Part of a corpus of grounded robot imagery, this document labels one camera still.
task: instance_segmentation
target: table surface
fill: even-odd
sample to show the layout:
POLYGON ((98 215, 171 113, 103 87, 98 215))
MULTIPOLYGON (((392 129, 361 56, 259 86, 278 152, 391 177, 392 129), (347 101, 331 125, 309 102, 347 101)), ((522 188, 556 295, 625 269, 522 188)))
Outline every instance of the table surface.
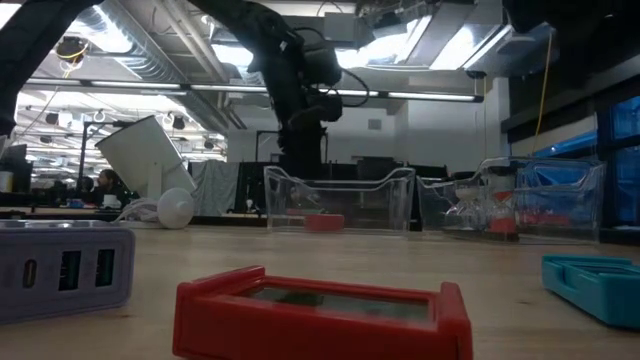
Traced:
POLYGON ((540 259, 550 253, 640 262, 640 248, 615 245, 502 245, 435 234, 406 240, 224 227, 139 230, 128 305, 0 326, 0 358, 174 359, 178 283, 259 264, 273 275, 400 288, 437 290, 443 281, 456 282, 473 324, 477 360, 637 360, 640 333, 609 329, 542 288, 540 259))

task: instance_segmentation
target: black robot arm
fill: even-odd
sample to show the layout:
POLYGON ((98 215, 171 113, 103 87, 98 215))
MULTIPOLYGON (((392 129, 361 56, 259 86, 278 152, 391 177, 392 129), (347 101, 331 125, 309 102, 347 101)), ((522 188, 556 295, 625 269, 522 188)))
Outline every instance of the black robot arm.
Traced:
POLYGON ((312 46, 280 14, 253 2, 188 0, 211 15, 251 51, 249 71, 260 71, 280 123, 278 143, 288 170, 302 178, 321 176, 321 121, 337 121, 342 103, 310 85, 333 86, 341 78, 335 51, 326 42, 312 46))

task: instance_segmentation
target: usb port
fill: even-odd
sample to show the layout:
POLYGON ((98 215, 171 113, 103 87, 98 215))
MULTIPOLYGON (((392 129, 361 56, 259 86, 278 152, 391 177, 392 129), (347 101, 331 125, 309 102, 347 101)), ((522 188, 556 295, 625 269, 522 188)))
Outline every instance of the usb port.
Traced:
POLYGON ((60 266, 59 291, 75 290, 80 279, 80 251, 65 251, 62 253, 60 266))
POLYGON ((98 265, 96 267, 96 287, 113 284, 113 263, 116 252, 114 250, 98 251, 98 265))
POLYGON ((24 263, 24 271, 22 273, 22 287, 31 289, 36 284, 36 274, 38 271, 38 263, 30 259, 24 263))

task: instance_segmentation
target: black cable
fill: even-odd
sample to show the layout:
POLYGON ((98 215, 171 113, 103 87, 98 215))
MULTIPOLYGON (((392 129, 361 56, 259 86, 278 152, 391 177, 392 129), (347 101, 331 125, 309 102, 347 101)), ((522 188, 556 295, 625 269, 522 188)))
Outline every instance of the black cable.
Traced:
POLYGON ((311 31, 314 32, 316 34, 318 34, 318 36, 320 36, 320 39, 326 41, 327 39, 324 37, 324 34, 320 32, 320 30, 318 29, 314 29, 312 27, 308 27, 308 26, 301 26, 301 27, 297 27, 297 28, 293 28, 293 31, 311 31))
POLYGON ((338 11, 340 11, 341 14, 344 14, 344 11, 342 11, 342 8, 338 6, 338 4, 336 4, 334 1, 323 1, 322 4, 320 4, 320 7, 318 8, 318 12, 316 12, 316 17, 320 16, 320 11, 322 11, 322 8, 327 4, 331 4, 335 6, 338 9, 338 11))
POLYGON ((364 80, 362 80, 362 78, 360 78, 358 75, 352 73, 351 71, 349 71, 347 69, 342 69, 342 71, 344 71, 345 74, 347 74, 347 75, 351 76, 352 78, 354 78, 367 91, 367 94, 364 96, 364 99, 361 102, 359 102, 357 104, 344 104, 344 107, 360 107, 360 106, 366 104, 367 101, 369 101, 369 93, 371 92, 371 90, 369 89, 369 86, 367 85, 367 83, 365 83, 364 80))

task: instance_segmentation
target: yellow cable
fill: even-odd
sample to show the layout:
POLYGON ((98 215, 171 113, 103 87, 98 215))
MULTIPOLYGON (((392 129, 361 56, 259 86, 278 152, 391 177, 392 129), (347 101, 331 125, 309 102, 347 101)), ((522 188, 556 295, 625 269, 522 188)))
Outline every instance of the yellow cable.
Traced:
POLYGON ((544 113, 544 98, 547 95, 547 80, 549 79, 549 65, 551 65, 551 44, 553 43, 553 32, 549 34, 549 45, 547 48, 547 64, 544 68, 544 80, 542 82, 542 96, 540 99, 540 114, 538 115, 538 126, 536 127, 536 134, 533 137, 533 147, 531 148, 531 156, 536 152, 536 146, 538 145, 538 134, 540 134, 540 125, 542 124, 542 114, 544 113))
POLYGON ((87 51, 88 48, 89 48, 89 43, 87 43, 82 50, 78 51, 75 54, 72 54, 72 55, 59 55, 59 54, 57 54, 57 55, 58 55, 58 57, 60 59, 73 59, 75 57, 78 57, 78 56, 84 54, 84 52, 87 51))

